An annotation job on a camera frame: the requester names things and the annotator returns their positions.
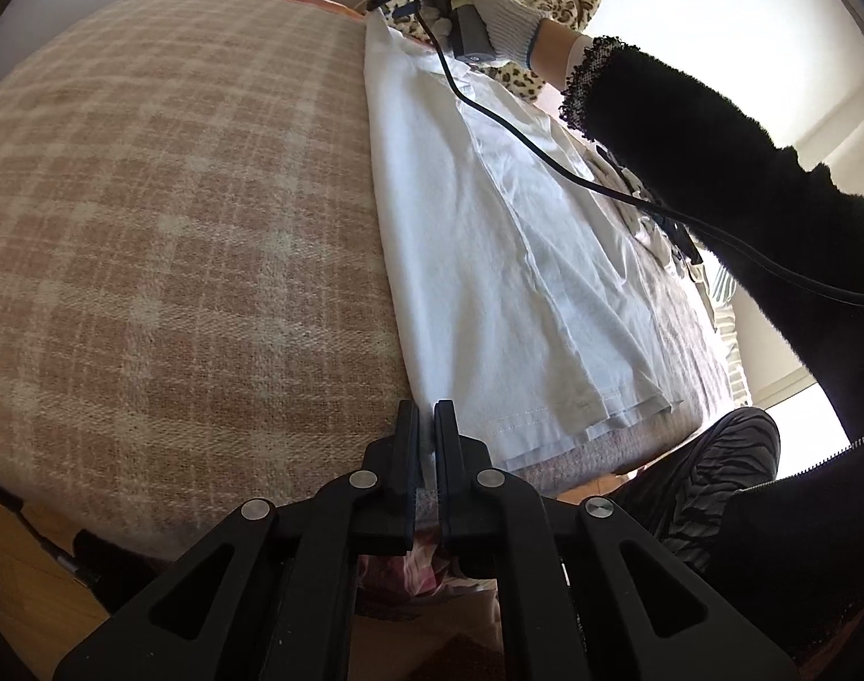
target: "folded white shirt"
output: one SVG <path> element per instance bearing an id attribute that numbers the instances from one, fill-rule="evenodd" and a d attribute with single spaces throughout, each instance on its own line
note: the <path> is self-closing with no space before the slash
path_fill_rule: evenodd
<path id="1" fill-rule="evenodd" d="M 570 135 L 449 60 L 471 99 L 592 179 Z M 367 18 L 366 93 L 385 266 L 413 397 L 517 469 L 667 409 L 633 238 L 461 103 L 434 52 Z"/>

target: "sweater cuff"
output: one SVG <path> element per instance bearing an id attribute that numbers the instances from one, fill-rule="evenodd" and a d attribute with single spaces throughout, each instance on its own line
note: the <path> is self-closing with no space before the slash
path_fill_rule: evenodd
<path id="1" fill-rule="evenodd" d="M 590 39 L 581 36 L 571 47 L 567 59 L 567 76 L 565 90 L 561 93 L 564 101 L 561 104 L 561 119 L 568 128 L 575 131 L 584 130 L 584 107 L 593 85 L 599 79 L 612 54 L 617 49 L 630 48 L 617 38 L 599 36 Z"/>

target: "bed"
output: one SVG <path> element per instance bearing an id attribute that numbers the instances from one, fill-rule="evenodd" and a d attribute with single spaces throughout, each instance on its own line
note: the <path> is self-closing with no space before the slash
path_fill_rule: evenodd
<path id="1" fill-rule="evenodd" d="M 171 559 L 390 429 L 410 387 L 364 43 L 322 0 L 124 0 L 2 82 L 2 485 Z M 732 406 L 697 290 L 643 253 L 677 404 L 520 468 L 543 494 Z"/>

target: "silver screw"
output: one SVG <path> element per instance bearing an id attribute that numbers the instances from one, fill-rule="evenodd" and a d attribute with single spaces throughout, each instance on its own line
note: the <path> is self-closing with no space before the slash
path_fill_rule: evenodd
<path id="1" fill-rule="evenodd" d="M 267 513 L 271 511 L 271 506 L 264 499 L 250 499 L 246 504 L 243 505 L 240 512 L 243 513 L 244 518 L 247 519 L 261 519 L 267 516 Z"/>
<path id="2" fill-rule="evenodd" d="M 379 477 L 372 471 L 354 471 L 350 474 L 350 486 L 354 489 L 372 489 L 378 483 Z"/>
<path id="3" fill-rule="evenodd" d="M 605 519 L 615 511 L 615 505 L 602 497 L 591 497 L 586 500 L 584 509 L 595 518 Z"/>
<path id="4" fill-rule="evenodd" d="M 505 483 L 505 475 L 494 468 L 487 468 L 485 471 L 480 471 L 476 474 L 476 481 L 479 481 L 479 486 L 488 486 L 490 489 L 497 489 Z"/>

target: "gloved hand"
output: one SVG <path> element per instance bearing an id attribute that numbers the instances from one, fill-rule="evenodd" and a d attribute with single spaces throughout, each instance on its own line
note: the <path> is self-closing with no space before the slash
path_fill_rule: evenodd
<path id="1" fill-rule="evenodd" d="M 497 57 L 529 68 L 530 52 L 533 51 L 533 43 L 539 32 L 539 23 L 546 16 L 516 0 L 470 1 L 485 22 L 485 30 Z M 446 22 L 450 24 L 448 20 L 440 20 L 431 26 L 438 38 L 447 34 L 447 26 L 444 26 Z"/>

